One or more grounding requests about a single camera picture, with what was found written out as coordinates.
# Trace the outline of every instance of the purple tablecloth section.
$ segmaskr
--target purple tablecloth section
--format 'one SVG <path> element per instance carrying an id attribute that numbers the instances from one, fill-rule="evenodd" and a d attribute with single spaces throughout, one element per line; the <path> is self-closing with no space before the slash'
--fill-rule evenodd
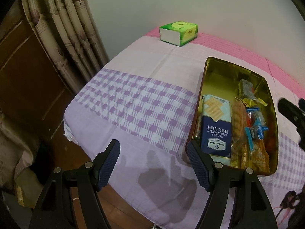
<path id="1" fill-rule="evenodd" d="M 198 37 L 198 42 L 205 42 L 204 35 Z M 275 104 L 280 97 L 296 104 L 300 96 L 273 77 L 266 59 L 221 40 L 211 45 L 217 50 L 203 43 L 176 47 L 144 36 L 99 71 L 65 111 L 66 136 L 91 159 L 112 139 L 119 140 L 121 153 L 109 183 L 131 206 L 163 228 L 195 228 L 209 195 L 199 186 L 191 166 L 181 159 L 207 57 L 233 62 L 265 77 Z M 274 208 L 288 191 L 300 193 L 305 182 L 305 153 L 297 145 L 299 135 L 276 113 L 278 169 L 269 177 L 259 177 Z M 234 189 L 222 228 L 228 228 L 233 199 Z M 279 228 L 287 226 L 290 215 Z"/>

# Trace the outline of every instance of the brown wooden cabinet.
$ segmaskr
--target brown wooden cabinet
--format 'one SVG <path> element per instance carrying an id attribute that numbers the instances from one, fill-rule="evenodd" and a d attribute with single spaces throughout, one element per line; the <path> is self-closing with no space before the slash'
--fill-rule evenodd
<path id="1" fill-rule="evenodd" d="M 72 99 L 16 0 L 0 25 L 0 109 L 48 143 L 63 169 L 88 159 L 63 135 L 63 114 Z"/>

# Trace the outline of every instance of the cracker package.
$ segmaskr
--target cracker package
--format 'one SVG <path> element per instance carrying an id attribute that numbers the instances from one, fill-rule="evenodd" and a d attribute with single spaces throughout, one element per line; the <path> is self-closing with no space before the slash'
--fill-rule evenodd
<path id="1" fill-rule="evenodd" d="M 214 161 L 230 165 L 231 115 L 227 100 L 214 95 L 203 96 L 201 131 L 202 151 L 211 154 Z"/>

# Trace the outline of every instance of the wooden floor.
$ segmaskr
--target wooden floor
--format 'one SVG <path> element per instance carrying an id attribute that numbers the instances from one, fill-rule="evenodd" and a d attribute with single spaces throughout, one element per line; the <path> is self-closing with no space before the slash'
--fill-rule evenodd
<path id="1" fill-rule="evenodd" d="M 50 142 L 55 166 L 63 170 L 79 168 L 90 159 L 80 146 L 69 142 L 63 133 L 61 126 Z M 150 229 L 153 226 L 152 222 L 134 210 L 109 184 L 98 193 L 98 196 L 112 229 Z M 77 188 L 72 188 L 72 197 L 78 197 Z M 86 229 L 79 199 L 75 199 L 73 203 L 78 228 Z"/>

